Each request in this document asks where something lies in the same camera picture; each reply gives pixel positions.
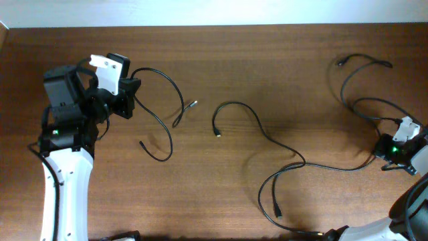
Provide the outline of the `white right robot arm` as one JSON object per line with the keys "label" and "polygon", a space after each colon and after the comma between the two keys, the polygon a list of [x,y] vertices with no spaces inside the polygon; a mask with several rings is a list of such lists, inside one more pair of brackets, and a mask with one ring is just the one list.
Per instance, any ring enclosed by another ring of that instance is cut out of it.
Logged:
{"label": "white right robot arm", "polygon": [[403,169],[420,179],[390,208],[389,215],[365,226],[343,226],[322,236],[330,241],[408,241],[427,239],[427,129],[414,137],[381,135],[373,154],[387,164],[383,171]]}

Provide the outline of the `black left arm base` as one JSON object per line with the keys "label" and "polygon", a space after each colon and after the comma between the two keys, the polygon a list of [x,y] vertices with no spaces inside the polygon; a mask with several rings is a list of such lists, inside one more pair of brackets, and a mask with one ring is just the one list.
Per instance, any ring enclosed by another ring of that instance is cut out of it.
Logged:
{"label": "black left arm base", "polygon": [[100,241],[141,241],[140,232],[138,230],[129,231],[113,236],[103,237]]}

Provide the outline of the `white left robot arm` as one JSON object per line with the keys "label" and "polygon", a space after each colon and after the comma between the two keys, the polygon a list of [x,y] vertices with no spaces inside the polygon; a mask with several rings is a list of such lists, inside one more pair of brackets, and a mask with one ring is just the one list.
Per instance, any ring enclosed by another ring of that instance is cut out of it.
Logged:
{"label": "white left robot arm", "polygon": [[41,240],[88,239],[88,188],[95,144],[104,136],[98,125],[111,114],[132,117],[141,81],[128,78],[129,66],[127,57],[109,53],[43,75],[49,105],[37,142],[28,146],[44,170]]}

